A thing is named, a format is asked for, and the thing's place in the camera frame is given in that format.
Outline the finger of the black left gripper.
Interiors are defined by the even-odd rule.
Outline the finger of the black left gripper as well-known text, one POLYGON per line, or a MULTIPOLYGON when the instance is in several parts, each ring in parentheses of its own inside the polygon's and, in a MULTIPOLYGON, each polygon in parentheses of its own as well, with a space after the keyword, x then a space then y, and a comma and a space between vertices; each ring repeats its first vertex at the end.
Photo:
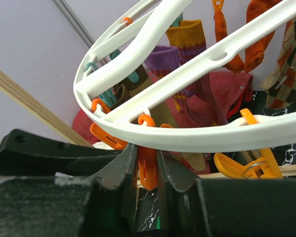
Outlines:
POLYGON ((20 129, 0 143, 0 176, 92 175, 121 152, 63 143, 20 129))

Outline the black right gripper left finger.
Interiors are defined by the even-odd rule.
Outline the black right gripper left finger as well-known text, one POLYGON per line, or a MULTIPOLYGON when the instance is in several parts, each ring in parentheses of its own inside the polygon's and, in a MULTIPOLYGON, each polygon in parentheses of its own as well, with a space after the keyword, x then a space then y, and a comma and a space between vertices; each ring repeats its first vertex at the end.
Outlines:
POLYGON ((0 175, 0 237, 130 237, 137 147, 90 176, 0 175))

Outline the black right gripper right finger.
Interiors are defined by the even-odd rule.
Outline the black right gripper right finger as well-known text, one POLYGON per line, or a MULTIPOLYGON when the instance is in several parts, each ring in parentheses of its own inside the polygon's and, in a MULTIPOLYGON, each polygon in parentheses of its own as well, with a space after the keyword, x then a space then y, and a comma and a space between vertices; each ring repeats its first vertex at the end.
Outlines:
POLYGON ((163 237, 296 237, 296 179, 204 179, 157 152, 163 237))

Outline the orange gripped clothes peg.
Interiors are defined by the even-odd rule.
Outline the orange gripped clothes peg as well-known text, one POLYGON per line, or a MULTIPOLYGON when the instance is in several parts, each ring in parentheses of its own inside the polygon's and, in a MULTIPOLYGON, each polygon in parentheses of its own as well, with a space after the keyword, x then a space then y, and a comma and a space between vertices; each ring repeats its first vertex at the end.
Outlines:
POLYGON ((140 182, 151 191, 157 186, 156 150, 139 146, 137 158, 140 182))

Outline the yellow orange clothes peg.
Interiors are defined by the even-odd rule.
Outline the yellow orange clothes peg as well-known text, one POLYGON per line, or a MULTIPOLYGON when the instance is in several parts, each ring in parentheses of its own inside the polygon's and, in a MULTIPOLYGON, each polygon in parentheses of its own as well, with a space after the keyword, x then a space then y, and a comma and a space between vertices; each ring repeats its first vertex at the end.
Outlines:
POLYGON ((241 165, 222 153, 216 153, 214 154, 214 163, 219 172, 229 178, 283 178, 271 149, 260 149, 259 153, 261 157, 247 165, 241 165))

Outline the white round clip hanger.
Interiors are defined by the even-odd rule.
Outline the white round clip hanger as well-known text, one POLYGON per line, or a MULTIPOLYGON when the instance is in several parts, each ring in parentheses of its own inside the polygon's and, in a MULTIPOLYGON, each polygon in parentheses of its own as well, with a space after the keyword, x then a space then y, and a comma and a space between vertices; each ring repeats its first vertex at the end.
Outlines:
POLYGON ((106 112, 95 98, 134 72, 151 54, 166 30, 187 7, 189 0, 142 0, 126 12, 133 23, 116 20, 87 51, 74 78, 79 106, 102 130, 143 147, 175 151, 214 153, 255 150, 296 143, 296 112, 276 117, 257 115, 257 124, 244 118, 222 126, 159 128, 133 124, 140 115, 173 98, 225 65, 239 51, 296 16, 296 0, 284 0, 244 25, 200 55, 114 109, 106 112))

